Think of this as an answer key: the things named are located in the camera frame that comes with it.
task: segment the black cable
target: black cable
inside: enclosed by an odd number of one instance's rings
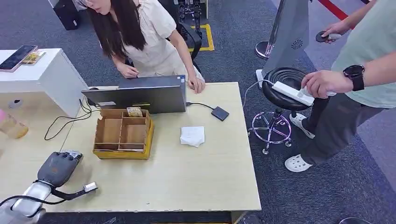
[[[59,116],[59,117],[55,118],[54,122],[52,122],[52,124],[48,127],[48,130],[47,130],[47,132],[45,133],[45,136],[44,136],[44,140],[49,141],[49,140],[53,139],[54,137],[58,136],[58,134],[59,134],[59,133],[64,129],[64,127],[66,127],[66,125],[68,125],[69,123],[72,123],[72,122],[75,122],[75,121],[79,121],[79,120],[86,120],[86,119],[88,119],[88,118],[91,117],[91,115],[92,115],[93,112],[99,111],[99,110],[94,110],[94,111],[93,111],[92,108],[90,108],[90,107],[85,107],[84,104],[83,104],[83,102],[81,101],[81,99],[79,99],[78,101],[79,101],[79,103],[80,103],[81,109],[85,112],[85,114],[83,114],[83,115],[81,115],[81,116],[79,116],[79,117],[76,117],[76,118],[67,117],[67,116]],[[86,102],[87,105],[88,105],[88,98],[85,98],[85,102]],[[73,120],[70,120],[70,121],[66,122],[66,123],[61,127],[61,129],[60,129],[54,136],[52,136],[52,137],[50,137],[50,138],[47,138],[48,132],[50,132],[50,129],[52,128],[52,126],[55,124],[55,122],[56,122],[59,118],[67,118],[67,119],[73,119]]]
[[[35,197],[31,197],[31,196],[27,196],[27,195],[15,195],[15,196],[9,197],[9,198],[7,198],[6,200],[2,201],[2,202],[0,203],[0,207],[1,207],[4,203],[8,202],[9,200],[16,199],[16,198],[19,198],[19,199],[28,199],[28,200],[31,200],[31,201],[40,202],[40,203],[43,203],[43,204],[51,204],[51,205],[60,204],[60,203],[63,203],[63,202],[66,201],[65,199],[63,199],[63,200],[61,200],[61,201],[59,201],[59,202],[47,202],[47,201],[43,201],[43,200],[41,200],[41,199],[38,199],[38,198],[35,198]]]
[[[211,106],[208,106],[208,105],[206,105],[206,104],[202,104],[202,103],[192,103],[192,102],[186,102],[186,106],[191,106],[191,105],[202,105],[202,106],[206,106],[206,107],[208,107],[208,108],[210,108],[210,109],[214,110],[214,108],[213,108],[213,107],[211,107]]]

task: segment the box compartment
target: box compartment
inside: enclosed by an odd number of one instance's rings
[[[96,126],[93,153],[100,159],[148,159],[154,123],[149,112],[128,117],[126,110],[102,109]]]

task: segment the man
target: man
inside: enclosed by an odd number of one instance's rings
[[[290,120],[312,142],[286,160],[292,172],[325,162],[349,144],[359,125],[396,107],[396,0],[371,1],[330,25],[323,37],[343,35],[352,27],[332,70],[313,72],[302,81],[301,87],[316,98],[312,113]],[[328,91],[337,95],[327,99]]]

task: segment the beige dress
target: beige dress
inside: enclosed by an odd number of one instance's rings
[[[139,0],[141,31],[147,44],[143,51],[125,46],[127,56],[139,71],[139,77],[186,75],[176,48],[166,38],[176,29],[176,23],[158,0]],[[198,78],[204,79],[196,68]]]

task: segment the light green t-shirt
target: light green t-shirt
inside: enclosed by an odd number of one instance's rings
[[[364,64],[395,51],[396,0],[378,0],[352,30],[332,70],[342,71],[348,66]],[[396,83],[366,87],[346,95],[371,107],[396,107]]]

